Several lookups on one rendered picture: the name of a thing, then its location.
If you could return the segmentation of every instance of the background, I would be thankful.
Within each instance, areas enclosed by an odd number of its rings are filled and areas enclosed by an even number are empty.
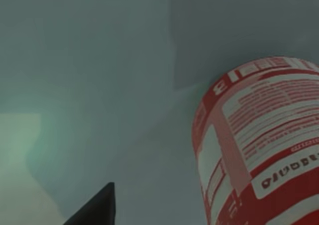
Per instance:
[[[58,225],[114,181],[117,225],[204,225],[208,85],[319,62],[319,0],[0,0],[0,224]]]

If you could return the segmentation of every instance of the red and white can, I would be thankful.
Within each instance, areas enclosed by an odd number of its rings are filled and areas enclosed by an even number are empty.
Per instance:
[[[192,139],[209,225],[319,224],[319,66],[269,57],[228,72]]]

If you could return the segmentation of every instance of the white label section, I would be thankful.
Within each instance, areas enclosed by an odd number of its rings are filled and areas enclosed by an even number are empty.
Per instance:
[[[290,207],[266,225],[292,224],[319,209],[319,195],[314,195]]]
[[[252,180],[256,197],[262,199],[289,180],[319,166],[319,145],[303,149],[274,163]]]
[[[304,95],[299,86],[290,84],[294,81],[304,86]],[[258,94],[259,87],[256,85],[261,85],[265,93],[271,91],[271,94]],[[251,103],[244,102],[248,95],[251,96]],[[223,113],[233,130],[248,171],[251,172],[269,157],[303,139],[317,137],[319,100],[316,97],[319,98],[319,76],[288,74],[258,81],[236,93],[224,104]],[[272,100],[278,105],[270,108],[263,104]],[[278,127],[293,120],[295,122],[288,124],[287,128]]]
[[[212,208],[210,211],[211,224],[216,224],[218,215],[221,209],[223,208],[224,204],[226,203],[227,198],[231,194],[232,190],[233,187],[230,184],[230,178],[228,175],[226,175],[216,192],[215,199],[212,204]]]
[[[198,155],[198,170],[203,190],[207,191],[209,179],[222,157],[215,127],[210,125],[202,144],[202,150]]]

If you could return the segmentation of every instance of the white surface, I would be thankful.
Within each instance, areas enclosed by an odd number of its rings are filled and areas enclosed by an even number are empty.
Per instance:
[[[19,168],[34,204],[47,197],[59,224],[114,181],[117,225],[205,224],[190,141],[198,83],[256,57],[318,62],[317,1],[0,0],[1,113],[41,117]],[[17,199],[32,204],[8,181],[1,219]]]

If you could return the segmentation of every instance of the black object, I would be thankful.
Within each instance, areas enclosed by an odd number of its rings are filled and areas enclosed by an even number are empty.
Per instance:
[[[114,225],[115,185],[107,184],[64,225]]]

